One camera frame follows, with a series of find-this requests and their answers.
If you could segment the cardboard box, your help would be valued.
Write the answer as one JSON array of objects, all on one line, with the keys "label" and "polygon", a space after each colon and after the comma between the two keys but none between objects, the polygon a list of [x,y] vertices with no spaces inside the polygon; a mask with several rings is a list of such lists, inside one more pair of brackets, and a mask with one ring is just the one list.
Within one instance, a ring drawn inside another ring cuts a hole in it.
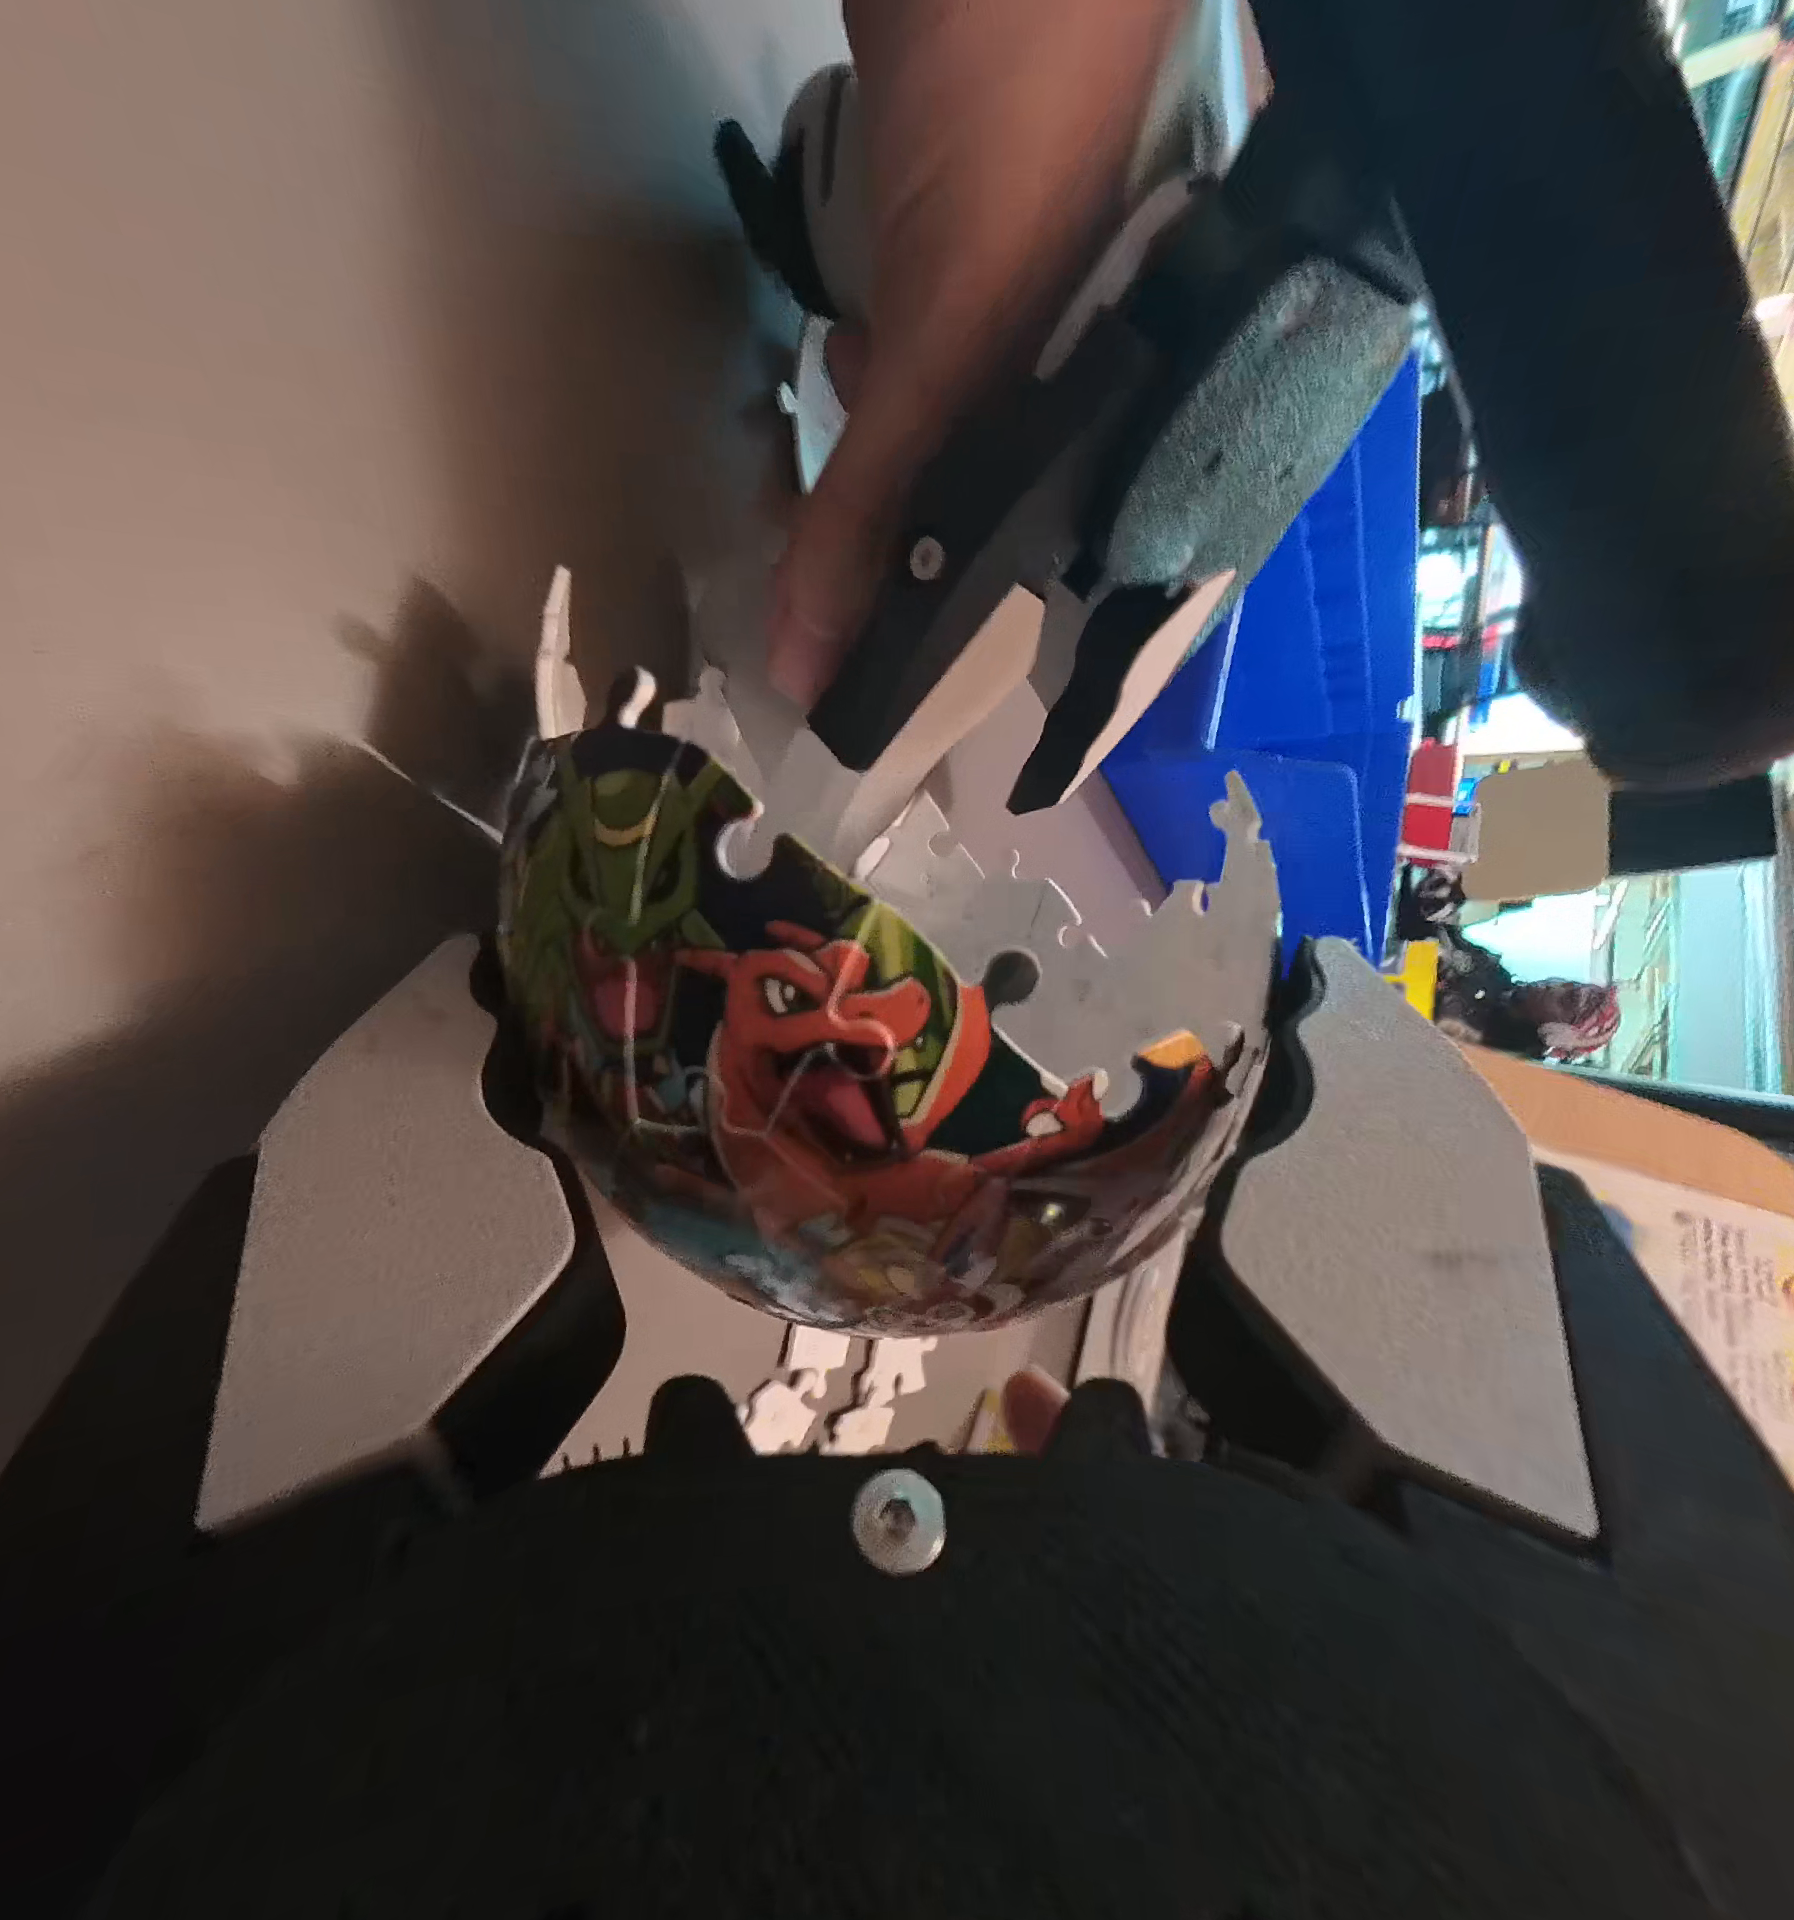
[{"label": "cardboard box", "polygon": [[1794,1166],[1746,1133],[1563,1070],[1458,1044],[1535,1156],[1596,1162],[1794,1218]]}]

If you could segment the person's left hand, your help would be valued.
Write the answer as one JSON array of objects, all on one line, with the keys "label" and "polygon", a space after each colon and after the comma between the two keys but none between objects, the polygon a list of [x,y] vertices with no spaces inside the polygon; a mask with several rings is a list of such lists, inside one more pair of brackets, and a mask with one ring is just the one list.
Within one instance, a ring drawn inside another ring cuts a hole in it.
[{"label": "person's left hand", "polygon": [[1125,222],[1208,5],[851,3],[868,317],[835,333],[844,430],[790,524],[773,685],[810,707],[862,634],[907,499],[958,421],[1031,368]]}]

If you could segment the red box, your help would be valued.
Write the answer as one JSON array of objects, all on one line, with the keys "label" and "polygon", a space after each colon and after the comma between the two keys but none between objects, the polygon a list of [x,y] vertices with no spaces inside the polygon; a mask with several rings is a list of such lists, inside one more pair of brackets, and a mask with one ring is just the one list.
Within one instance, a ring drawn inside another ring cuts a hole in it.
[{"label": "red box", "polygon": [[1479,854],[1475,780],[1458,745],[1423,740],[1410,762],[1399,858],[1415,868],[1463,868]]}]

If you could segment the grey puzzle piece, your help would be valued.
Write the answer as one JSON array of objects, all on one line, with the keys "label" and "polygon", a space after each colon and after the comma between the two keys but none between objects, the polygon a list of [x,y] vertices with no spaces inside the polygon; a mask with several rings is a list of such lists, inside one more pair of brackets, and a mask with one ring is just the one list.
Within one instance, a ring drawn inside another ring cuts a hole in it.
[{"label": "grey puzzle piece", "polygon": [[825,317],[805,319],[793,371],[775,391],[790,428],[796,485],[803,497],[818,485],[846,423],[846,408],[833,385],[825,354],[833,329],[835,324]]},{"label": "grey puzzle piece", "polygon": [[803,1452],[810,1445],[827,1400],[829,1377],[844,1368],[853,1337],[792,1329],[769,1379],[742,1405],[745,1437],[759,1457]]},{"label": "grey puzzle piece", "polygon": [[868,1346],[851,1402],[839,1411],[824,1437],[824,1452],[871,1457],[889,1445],[901,1402],[924,1390],[935,1337],[882,1337]]}]

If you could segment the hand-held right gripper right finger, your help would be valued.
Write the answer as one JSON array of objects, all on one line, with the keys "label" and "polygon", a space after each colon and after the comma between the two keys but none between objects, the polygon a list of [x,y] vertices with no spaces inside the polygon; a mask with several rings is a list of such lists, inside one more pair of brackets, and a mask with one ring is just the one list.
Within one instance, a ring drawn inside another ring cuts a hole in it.
[{"label": "hand-held right gripper right finger", "polygon": [[1356,948],[1306,944],[1183,1260],[1169,1359],[1229,1443],[1372,1500],[1410,1480],[1599,1529],[1532,1148]]}]

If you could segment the blue plastic bin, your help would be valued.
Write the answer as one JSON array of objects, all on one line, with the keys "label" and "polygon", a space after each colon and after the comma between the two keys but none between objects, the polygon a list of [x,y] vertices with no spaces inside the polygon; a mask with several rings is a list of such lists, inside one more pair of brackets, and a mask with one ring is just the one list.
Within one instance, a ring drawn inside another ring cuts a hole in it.
[{"label": "blue plastic bin", "polygon": [[1418,740],[1421,358],[1298,512],[1216,662],[1186,665],[1102,774],[1166,884],[1221,876],[1211,808],[1244,780],[1276,864],[1284,948],[1380,963]]}]

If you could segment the printed paper sheet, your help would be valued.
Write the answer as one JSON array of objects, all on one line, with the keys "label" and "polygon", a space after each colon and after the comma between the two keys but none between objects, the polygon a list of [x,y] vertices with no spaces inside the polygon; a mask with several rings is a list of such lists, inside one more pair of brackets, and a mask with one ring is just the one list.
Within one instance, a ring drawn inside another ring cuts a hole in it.
[{"label": "printed paper sheet", "polygon": [[1794,1218],[1629,1175],[1589,1187],[1794,1490]]}]

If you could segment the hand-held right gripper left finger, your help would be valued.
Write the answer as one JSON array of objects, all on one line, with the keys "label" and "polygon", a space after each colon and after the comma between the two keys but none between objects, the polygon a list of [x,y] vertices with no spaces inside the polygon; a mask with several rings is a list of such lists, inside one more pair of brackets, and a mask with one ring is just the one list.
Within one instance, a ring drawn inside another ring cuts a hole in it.
[{"label": "hand-held right gripper left finger", "polygon": [[414,1469],[490,1500],[551,1469],[626,1342],[597,1215],[456,934],[267,1122],[195,1520]]}]

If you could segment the storage shelving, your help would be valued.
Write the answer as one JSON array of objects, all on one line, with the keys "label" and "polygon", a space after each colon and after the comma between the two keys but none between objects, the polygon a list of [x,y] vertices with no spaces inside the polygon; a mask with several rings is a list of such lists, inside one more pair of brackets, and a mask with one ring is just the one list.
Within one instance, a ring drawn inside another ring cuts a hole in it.
[{"label": "storage shelving", "polygon": [[1794,430],[1794,3],[1657,3]]}]

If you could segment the colourful puzzle ball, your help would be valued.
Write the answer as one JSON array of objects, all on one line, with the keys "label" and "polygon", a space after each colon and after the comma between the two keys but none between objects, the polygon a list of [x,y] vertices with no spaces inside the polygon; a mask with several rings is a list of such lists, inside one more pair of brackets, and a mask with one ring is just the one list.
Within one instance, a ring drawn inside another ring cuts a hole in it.
[{"label": "colourful puzzle ball", "polygon": [[727,683],[594,702],[551,575],[496,954],[543,1131],[661,1253],[793,1324],[991,1332],[1193,1237],[1271,1052],[1280,900],[1238,774],[1216,882],[1092,930]]}]

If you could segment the beige and black panel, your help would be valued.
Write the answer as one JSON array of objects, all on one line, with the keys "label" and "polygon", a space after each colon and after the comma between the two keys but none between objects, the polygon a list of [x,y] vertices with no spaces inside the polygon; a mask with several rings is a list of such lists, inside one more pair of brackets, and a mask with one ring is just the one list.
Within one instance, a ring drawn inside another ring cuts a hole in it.
[{"label": "beige and black panel", "polygon": [[1770,774],[1689,792],[1611,786],[1587,759],[1495,773],[1477,788],[1470,900],[1589,895],[1611,879],[1742,867],[1778,851]]}]

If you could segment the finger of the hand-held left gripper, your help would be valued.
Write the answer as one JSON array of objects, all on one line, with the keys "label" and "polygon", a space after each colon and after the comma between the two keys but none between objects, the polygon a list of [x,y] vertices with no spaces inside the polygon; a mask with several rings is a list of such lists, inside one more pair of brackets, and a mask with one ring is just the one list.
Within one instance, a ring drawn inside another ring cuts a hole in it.
[{"label": "finger of the hand-held left gripper", "polygon": [[1029,687],[1044,729],[1006,807],[1014,818],[1063,804],[1156,702],[1216,627],[1238,575],[1193,589],[1114,589],[1085,603],[1053,586]]},{"label": "finger of the hand-held left gripper", "polygon": [[812,728],[799,728],[765,780],[765,834],[792,837],[836,871],[860,872],[939,762],[1029,683],[1044,623],[1046,602],[1011,589],[866,769],[844,765]]}]

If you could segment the black bar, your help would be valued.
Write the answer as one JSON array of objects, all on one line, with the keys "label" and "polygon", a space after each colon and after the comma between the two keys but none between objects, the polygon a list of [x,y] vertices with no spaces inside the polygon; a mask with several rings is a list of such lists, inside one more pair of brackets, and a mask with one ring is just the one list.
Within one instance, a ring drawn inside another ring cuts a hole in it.
[{"label": "black bar", "polygon": [[1794,1094],[1679,1084],[1602,1070],[1563,1070],[1563,1073],[1583,1084],[1724,1125],[1794,1162]]}]

